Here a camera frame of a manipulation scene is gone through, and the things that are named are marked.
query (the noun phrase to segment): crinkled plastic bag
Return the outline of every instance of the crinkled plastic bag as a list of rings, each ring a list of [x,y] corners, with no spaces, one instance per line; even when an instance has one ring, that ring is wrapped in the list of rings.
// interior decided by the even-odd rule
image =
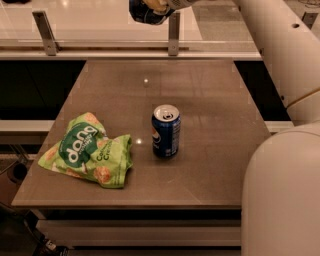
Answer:
[[[48,170],[98,182],[103,188],[123,188],[132,166],[130,135],[106,137],[92,113],[70,121],[63,140],[49,149],[38,164]]]

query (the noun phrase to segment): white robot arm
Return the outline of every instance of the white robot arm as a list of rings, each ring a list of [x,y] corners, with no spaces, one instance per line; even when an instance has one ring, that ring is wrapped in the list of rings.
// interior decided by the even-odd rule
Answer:
[[[193,3],[166,2],[172,9]],[[269,138],[250,160],[241,254],[319,256],[320,42],[283,0],[234,2],[291,120],[300,125]]]

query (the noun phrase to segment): aluminum can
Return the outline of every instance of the aluminum can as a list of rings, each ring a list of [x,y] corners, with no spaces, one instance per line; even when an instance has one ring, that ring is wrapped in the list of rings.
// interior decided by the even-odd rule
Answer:
[[[153,152],[159,157],[171,157],[178,152],[180,113],[172,105],[158,106],[152,115]]]

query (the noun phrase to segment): gray tabletop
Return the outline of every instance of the gray tabletop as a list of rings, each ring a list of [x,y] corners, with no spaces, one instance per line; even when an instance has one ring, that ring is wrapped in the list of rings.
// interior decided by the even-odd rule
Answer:
[[[169,160],[152,152],[151,116],[162,104],[181,113],[180,149]],[[270,136],[232,60],[88,61],[38,158],[85,112],[96,115],[110,138],[131,134],[125,187],[103,189],[35,161],[13,206],[241,208],[247,164]]]

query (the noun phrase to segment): can lid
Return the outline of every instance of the can lid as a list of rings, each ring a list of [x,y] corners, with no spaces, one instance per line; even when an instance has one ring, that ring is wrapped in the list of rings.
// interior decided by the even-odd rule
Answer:
[[[154,110],[153,114],[162,122],[172,122],[179,116],[179,110],[172,105],[161,105]]]

